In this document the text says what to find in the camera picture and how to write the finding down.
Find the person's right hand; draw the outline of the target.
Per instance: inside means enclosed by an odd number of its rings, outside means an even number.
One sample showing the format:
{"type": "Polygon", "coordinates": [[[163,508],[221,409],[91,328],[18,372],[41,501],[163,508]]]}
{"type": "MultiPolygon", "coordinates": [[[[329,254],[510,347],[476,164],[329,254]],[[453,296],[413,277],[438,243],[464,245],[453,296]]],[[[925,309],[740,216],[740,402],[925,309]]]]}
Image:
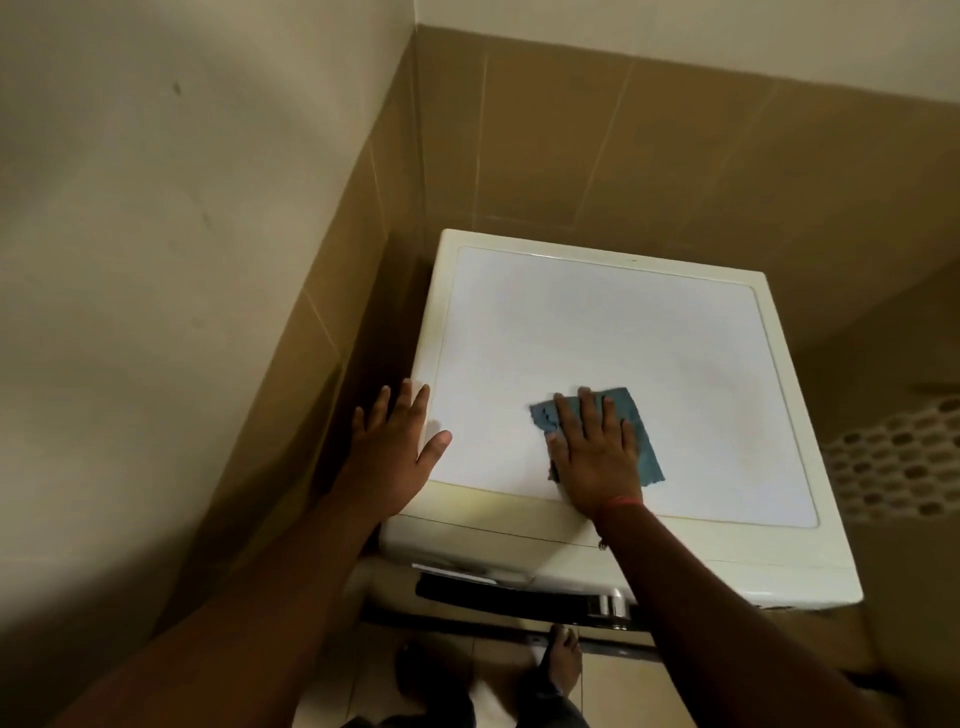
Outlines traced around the person's right hand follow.
{"type": "Polygon", "coordinates": [[[632,462],[621,444],[621,421],[609,399],[603,401],[605,442],[590,445],[583,437],[580,409],[560,393],[553,395],[561,420],[562,434],[570,444],[572,454],[571,479],[565,488],[570,504],[582,516],[592,520],[600,506],[617,496],[640,496],[642,486],[638,462],[632,462]]]}

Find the person's left hand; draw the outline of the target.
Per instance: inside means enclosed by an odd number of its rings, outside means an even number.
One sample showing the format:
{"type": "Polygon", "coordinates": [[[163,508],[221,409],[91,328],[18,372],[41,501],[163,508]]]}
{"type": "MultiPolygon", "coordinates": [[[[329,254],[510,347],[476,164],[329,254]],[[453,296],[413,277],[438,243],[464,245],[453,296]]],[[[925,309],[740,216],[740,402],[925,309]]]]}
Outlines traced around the person's left hand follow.
{"type": "Polygon", "coordinates": [[[356,525],[373,527],[402,510],[424,488],[427,480],[417,473],[417,459],[426,442],[426,415],[430,389],[413,383],[414,426],[406,439],[389,437],[389,416],[397,399],[384,385],[366,415],[366,436],[352,446],[350,433],[346,460],[334,481],[329,499],[334,510],[356,525]]]}

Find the blue cleaning cloth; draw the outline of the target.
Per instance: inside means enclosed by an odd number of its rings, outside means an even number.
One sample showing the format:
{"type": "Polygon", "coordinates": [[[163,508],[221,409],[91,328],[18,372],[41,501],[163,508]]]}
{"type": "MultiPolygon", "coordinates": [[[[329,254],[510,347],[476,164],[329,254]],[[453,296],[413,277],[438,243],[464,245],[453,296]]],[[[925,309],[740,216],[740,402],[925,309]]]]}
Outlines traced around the blue cleaning cloth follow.
{"type": "MultiPolygon", "coordinates": [[[[593,396],[600,416],[603,415],[603,402],[608,399],[614,406],[617,421],[630,423],[638,447],[637,473],[640,486],[646,488],[666,481],[640,412],[628,389],[615,387],[593,392],[593,396]]],[[[530,404],[528,410],[533,424],[544,435],[557,433],[558,437],[564,436],[559,410],[553,398],[530,404]]]]}

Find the person's left forearm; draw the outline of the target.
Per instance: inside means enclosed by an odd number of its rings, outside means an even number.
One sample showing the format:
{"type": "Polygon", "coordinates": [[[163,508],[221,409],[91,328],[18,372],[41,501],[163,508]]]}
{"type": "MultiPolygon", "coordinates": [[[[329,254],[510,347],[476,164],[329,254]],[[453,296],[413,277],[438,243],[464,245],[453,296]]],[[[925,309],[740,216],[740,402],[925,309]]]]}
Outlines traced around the person's left forearm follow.
{"type": "Polygon", "coordinates": [[[51,728],[271,728],[296,710],[366,540],[403,509],[337,489],[51,728]]]}

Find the person's right forearm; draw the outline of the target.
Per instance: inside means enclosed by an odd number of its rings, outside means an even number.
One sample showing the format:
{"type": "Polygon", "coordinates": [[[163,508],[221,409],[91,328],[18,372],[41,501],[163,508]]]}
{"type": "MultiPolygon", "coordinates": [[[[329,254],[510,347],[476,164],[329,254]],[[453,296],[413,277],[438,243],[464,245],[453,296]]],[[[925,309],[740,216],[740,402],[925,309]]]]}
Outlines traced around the person's right forearm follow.
{"type": "Polygon", "coordinates": [[[896,728],[647,509],[615,558],[698,728],[896,728]]]}

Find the white washing machine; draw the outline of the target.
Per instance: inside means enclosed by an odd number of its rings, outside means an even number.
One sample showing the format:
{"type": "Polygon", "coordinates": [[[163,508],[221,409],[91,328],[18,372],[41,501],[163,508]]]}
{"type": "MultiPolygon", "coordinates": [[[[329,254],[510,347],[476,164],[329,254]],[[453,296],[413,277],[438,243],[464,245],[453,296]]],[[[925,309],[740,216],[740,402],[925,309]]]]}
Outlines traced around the white washing machine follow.
{"type": "Polygon", "coordinates": [[[519,620],[641,630],[546,438],[552,390],[611,434],[630,422],[643,504],[763,610],[857,605],[863,588],[762,273],[447,228],[414,355],[425,442],[453,441],[382,527],[432,601],[519,620]]]}

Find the red thread wristband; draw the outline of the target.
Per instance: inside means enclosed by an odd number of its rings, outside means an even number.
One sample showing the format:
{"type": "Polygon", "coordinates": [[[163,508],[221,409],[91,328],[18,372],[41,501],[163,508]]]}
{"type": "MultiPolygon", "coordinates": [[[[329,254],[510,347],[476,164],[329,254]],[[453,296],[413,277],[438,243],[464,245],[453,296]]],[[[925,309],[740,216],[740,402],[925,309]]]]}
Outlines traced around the red thread wristband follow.
{"type": "Polygon", "coordinates": [[[612,544],[631,539],[628,534],[642,524],[644,513],[646,508],[639,495],[618,495],[605,502],[591,519],[599,538],[598,548],[606,552],[612,544]]]}

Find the person's bare foot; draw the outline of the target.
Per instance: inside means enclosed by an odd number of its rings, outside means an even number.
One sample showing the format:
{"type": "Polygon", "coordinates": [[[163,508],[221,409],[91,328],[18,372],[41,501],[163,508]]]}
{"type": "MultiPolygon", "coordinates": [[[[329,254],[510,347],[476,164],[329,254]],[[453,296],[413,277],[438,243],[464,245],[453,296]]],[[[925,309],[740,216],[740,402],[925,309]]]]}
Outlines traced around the person's bare foot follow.
{"type": "Polygon", "coordinates": [[[568,698],[577,687],[583,669],[583,653],[577,630],[567,625],[553,624],[539,667],[553,688],[568,698]]]}

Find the person's dark trouser leg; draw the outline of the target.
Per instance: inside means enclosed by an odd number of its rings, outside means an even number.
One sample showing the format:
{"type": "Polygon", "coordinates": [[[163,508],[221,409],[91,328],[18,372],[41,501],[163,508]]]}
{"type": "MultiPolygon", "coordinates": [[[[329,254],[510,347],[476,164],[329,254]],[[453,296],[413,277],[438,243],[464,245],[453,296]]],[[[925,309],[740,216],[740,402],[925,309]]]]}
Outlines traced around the person's dark trouser leg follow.
{"type": "MultiPolygon", "coordinates": [[[[416,714],[398,713],[379,722],[357,715],[341,728],[478,728],[469,690],[454,678],[428,678],[413,696],[424,705],[416,714]]],[[[531,670],[519,685],[514,728],[590,728],[582,712],[546,676],[531,670]]]]}

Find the white perforated laundry basket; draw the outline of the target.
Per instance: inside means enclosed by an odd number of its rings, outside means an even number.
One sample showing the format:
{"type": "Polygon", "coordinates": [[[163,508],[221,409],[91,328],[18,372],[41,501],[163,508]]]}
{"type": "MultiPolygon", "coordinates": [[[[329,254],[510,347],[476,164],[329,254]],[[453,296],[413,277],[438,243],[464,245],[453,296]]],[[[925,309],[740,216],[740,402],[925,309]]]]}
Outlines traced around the white perforated laundry basket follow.
{"type": "Polygon", "coordinates": [[[847,524],[960,514],[960,395],[821,445],[847,524]]]}

